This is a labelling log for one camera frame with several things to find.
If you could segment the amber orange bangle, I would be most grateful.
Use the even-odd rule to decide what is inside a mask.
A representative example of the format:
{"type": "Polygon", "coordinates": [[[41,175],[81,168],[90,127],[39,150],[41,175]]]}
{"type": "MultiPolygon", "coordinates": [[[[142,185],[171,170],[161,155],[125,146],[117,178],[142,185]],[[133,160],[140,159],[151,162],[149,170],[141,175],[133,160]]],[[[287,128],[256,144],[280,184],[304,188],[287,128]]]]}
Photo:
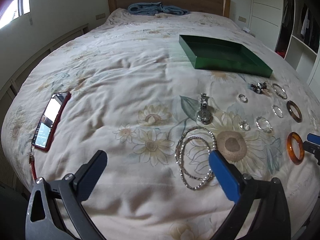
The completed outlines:
{"type": "Polygon", "coordinates": [[[290,160],[295,165],[300,165],[304,160],[305,151],[302,139],[296,132],[291,132],[287,136],[286,148],[290,160]]]}

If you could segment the wall socket plate left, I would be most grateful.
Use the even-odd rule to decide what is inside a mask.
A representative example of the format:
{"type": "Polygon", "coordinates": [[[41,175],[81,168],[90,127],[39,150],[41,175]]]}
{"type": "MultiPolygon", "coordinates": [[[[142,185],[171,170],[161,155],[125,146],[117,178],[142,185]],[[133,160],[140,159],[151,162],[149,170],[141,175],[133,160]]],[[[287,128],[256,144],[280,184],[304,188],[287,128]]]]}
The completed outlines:
{"type": "Polygon", "coordinates": [[[105,17],[106,17],[105,13],[102,13],[102,14],[99,14],[99,15],[95,16],[96,20],[100,20],[100,19],[103,19],[105,17]]]}

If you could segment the hanging dark clothes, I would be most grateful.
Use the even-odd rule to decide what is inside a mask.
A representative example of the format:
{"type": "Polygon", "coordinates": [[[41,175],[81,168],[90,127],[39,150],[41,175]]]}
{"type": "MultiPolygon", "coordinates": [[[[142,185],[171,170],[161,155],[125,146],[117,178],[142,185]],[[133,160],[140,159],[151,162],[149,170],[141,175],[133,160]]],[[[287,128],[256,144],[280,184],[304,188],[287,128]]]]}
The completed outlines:
{"type": "Polygon", "coordinates": [[[303,5],[300,20],[302,24],[300,36],[303,42],[310,48],[316,47],[319,42],[319,26],[306,4],[303,5]]]}

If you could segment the wall socket plate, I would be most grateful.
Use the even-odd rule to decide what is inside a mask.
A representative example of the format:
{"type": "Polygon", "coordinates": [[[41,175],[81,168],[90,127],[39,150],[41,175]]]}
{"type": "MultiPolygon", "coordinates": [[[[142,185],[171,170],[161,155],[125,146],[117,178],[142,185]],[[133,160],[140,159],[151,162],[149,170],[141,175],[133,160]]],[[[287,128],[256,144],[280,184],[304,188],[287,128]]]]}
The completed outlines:
{"type": "Polygon", "coordinates": [[[246,18],[241,17],[241,16],[239,16],[238,20],[239,20],[240,22],[244,22],[244,23],[246,23],[246,21],[247,21],[246,18]]]}
{"type": "Polygon", "coordinates": [[[100,19],[103,19],[105,17],[106,17],[105,13],[102,13],[102,14],[99,14],[99,15],[95,16],[96,20],[100,20],[100,19]]]}

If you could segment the white wardrobe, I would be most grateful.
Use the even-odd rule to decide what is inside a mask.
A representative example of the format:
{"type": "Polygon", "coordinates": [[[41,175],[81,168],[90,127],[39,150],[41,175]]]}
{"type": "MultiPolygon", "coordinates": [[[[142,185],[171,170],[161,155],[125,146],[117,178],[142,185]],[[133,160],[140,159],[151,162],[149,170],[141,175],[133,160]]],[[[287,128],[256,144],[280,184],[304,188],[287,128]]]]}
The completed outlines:
{"type": "Polygon", "coordinates": [[[284,60],[313,87],[317,83],[319,42],[310,48],[300,36],[304,4],[303,0],[251,0],[248,28],[272,51],[286,50],[284,60]]]}

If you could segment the silver wristwatch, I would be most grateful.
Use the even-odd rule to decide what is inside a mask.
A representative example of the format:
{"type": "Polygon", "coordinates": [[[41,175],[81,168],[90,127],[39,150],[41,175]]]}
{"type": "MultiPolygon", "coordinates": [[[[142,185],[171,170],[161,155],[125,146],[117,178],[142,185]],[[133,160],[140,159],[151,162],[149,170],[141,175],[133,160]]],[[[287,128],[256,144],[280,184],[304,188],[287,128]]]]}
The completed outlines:
{"type": "Polygon", "coordinates": [[[211,122],[212,114],[208,110],[208,97],[206,93],[201,93],[200,109],[196,114],[196,118],[204,125],[208,125],[211,122]]]}

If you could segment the wall socket plate right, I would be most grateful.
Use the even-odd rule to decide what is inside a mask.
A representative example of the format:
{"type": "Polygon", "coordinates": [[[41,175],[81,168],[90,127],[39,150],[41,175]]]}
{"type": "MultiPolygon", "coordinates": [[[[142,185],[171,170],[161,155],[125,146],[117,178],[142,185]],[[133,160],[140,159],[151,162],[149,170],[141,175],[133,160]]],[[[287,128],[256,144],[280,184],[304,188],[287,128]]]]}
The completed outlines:
{"type": "Polygon", "coordinates": [[[247,21],[246,18],[241,17],[241,16],[239,16],[238,20],[239,20],[240,22],[244,22],[244,23],[246,23],[246,21],[247,21]]]}

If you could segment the red bag in wardrobe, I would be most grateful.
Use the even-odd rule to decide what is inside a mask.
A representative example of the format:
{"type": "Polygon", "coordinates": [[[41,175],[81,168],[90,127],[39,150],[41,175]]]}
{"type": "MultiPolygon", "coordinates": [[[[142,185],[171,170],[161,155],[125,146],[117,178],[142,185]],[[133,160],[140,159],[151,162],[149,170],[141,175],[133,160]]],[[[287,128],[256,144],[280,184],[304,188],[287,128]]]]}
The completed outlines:
{"type": "Polygon", "coordinates": [[[286,50],[276,50],[276,53],[282,58],[285,58],[286,50]]]}

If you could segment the dark beaded charm cluster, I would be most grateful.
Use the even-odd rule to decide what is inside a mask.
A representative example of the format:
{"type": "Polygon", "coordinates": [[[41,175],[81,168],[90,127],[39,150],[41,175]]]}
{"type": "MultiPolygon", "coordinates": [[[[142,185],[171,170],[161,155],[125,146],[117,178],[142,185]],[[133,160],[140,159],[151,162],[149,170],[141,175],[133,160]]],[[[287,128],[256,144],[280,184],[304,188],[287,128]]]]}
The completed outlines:
{"type": "Polygon", "coordinates": [[[267,82],[250,83],[248,87],[257,94],[264,94],[267,92],[267,82]]]}

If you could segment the smartphone in red case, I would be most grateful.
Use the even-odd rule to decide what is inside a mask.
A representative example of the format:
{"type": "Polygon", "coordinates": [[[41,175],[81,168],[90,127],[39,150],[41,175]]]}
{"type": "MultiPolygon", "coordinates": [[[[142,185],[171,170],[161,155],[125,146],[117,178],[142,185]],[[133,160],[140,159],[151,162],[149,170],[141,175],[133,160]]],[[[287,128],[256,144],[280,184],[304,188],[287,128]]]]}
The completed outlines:
{"type": "Polygon", "coordinates": [[[50,149],[61,114],[71,98],[70,92],[54,93],[37,124],[31,144],[44,152],[50,149]]]}

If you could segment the dark brown bangle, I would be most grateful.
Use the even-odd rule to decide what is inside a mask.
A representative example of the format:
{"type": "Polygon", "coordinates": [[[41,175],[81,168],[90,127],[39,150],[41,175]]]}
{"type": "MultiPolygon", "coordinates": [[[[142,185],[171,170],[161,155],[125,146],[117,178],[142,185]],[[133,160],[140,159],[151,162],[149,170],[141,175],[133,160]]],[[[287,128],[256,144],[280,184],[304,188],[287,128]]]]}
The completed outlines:
{"type": "Polygon", "coordinates": [[[295,120],[297,123],[302,122],[302,113],[299,109],[299,107],[291,100],[288,100],[286,103],[287,111],[290,114],[290,116],[295,120]]]}

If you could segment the green rectangular tray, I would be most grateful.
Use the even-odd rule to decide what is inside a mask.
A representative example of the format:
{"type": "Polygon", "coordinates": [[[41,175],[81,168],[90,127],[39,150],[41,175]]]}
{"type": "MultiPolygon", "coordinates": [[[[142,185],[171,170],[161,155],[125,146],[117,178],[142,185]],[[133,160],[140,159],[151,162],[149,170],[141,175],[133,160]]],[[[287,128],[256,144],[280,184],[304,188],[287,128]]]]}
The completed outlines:
{"type": "Polygon", "coordinates": [[[272,69],[240,43],[180,35],[179,43],[195,69],[234,72],[269,78],[272,69]]]}

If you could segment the blue folded towel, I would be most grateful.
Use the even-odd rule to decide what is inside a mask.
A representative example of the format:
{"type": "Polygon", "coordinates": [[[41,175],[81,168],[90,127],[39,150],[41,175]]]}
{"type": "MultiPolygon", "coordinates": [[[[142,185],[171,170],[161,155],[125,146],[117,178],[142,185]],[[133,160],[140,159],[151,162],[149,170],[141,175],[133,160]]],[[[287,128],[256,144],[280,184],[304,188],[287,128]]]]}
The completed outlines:
{"type": "Polygon", "coordinates": [[[144,16],[155,16],[160,13],[182,16],[190,13],[187,9],[182,9],[174,5],[164,5],[162,2],[133,3],[128,6],[127,10],[133,15],[144,16]]]}

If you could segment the thin silver bangle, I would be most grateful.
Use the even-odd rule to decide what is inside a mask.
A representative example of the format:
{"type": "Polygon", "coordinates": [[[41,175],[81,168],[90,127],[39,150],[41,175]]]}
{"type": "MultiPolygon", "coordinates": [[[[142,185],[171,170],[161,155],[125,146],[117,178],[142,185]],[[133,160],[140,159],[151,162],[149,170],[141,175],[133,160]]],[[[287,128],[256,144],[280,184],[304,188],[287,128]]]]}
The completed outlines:
{"type": "Polygon", "coordinates": [[[280,98],[282,98],[284,100],[287,99],[287,94],[286,94],[286,91],[283,87],[281,87],[277,83],[272,83],[272,88],[277,96],[279,96],[280,98]]]}

